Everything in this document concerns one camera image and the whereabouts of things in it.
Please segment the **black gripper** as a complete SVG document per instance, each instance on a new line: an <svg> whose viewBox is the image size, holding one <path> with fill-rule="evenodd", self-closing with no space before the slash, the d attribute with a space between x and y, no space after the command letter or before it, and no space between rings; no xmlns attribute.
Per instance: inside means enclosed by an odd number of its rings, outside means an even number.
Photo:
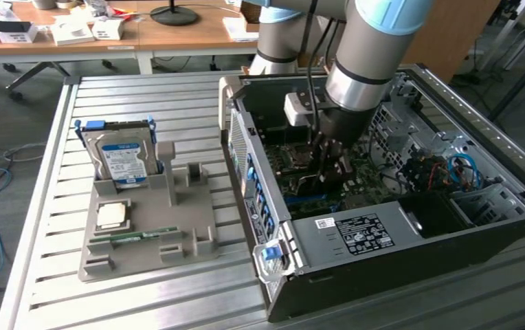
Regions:
<svg viewBox="0 0 525 330"><path fill-rule="evenodd" d="M313 143L320 144L325 140L334 140L344 147L352 147L368 130L376 112L376 108L365 111L349 111L340 107L321 110L320 129Z"/></svg>

